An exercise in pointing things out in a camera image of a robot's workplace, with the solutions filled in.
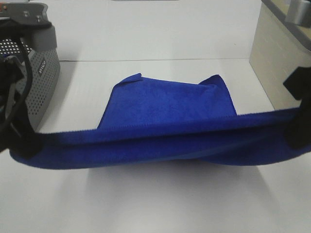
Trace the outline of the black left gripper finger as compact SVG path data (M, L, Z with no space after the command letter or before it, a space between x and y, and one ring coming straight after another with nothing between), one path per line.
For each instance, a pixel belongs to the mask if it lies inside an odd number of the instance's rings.
M31 159L42 149L42 142L34 132L25 102L22 103L9 125L8 149L23 159Z

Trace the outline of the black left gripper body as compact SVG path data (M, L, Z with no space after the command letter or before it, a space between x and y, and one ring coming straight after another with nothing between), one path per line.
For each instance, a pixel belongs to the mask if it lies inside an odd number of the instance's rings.
M16 43L24 62L27 61L27 51L21 42L22 27L10 19L0 22L1 40L10 38ZM24 76L17 63L9 57L0 59L0 149L17 149L22 140L22 134L14 128L16 114L25 106L27 88L22 94L16 91L16 83Z

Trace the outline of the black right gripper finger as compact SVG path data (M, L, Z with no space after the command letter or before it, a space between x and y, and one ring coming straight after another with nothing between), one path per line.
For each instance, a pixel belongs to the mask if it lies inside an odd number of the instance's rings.
M311 67L297 67L283 85L295 100L311 97Z
M311 151L311 98L303 98L300 106L285 109L289 115L284 129L286 146L295 157Z

